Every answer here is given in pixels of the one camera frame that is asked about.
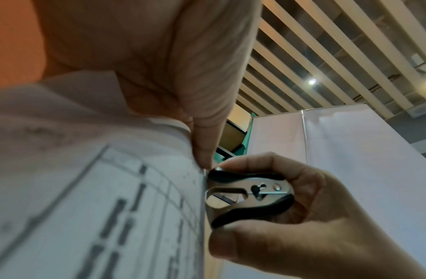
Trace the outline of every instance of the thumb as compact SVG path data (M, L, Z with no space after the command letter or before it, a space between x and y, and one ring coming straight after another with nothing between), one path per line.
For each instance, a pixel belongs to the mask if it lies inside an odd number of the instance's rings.
M258 220L238 221L213 230L212 256L259 270L292 276L318 269L319 239L314 222L285 225Z

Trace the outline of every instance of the white partition panel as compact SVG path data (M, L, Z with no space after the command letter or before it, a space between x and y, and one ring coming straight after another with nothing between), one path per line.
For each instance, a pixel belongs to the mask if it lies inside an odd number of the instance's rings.
M337 175L386 233L426 267L426 158L365 104L304 115L308 163Z
M301 111L253 119L248 154L268 151L306 163Z

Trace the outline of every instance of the metal jaw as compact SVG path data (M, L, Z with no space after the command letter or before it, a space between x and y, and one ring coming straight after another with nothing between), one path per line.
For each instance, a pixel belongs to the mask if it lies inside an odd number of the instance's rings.
M237 220L260 219L278 215L294 203L294 190L277 174L237 174L216 168L207 176L205 201L216 193L242 194L246 199L223 208L205 203L212 228Z

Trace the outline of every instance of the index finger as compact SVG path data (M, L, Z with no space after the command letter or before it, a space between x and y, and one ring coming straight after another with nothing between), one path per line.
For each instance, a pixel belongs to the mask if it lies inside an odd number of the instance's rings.
M274 152L238 156L228 159L218 166L239 172L275 172L283 175L288 181L297 179L303 172L312 169L306 164L288 159Z

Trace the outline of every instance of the finger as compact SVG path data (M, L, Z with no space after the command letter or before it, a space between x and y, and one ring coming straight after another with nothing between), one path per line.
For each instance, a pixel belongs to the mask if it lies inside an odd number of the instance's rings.
M281 225L266 221L238 221L213 230L212 256L265 272L303 276L318 268L316 253L325 240L319 237L321 223Z
M294 180L306 170L312 169L306 164L282 157L273 152L238 156L219 164L219 167L241 172L272 171L283 175L288 181Z
M193 154L198 165L210 169L213 163L214 152L219 145L225 121L213 127L196 125L193 129Z

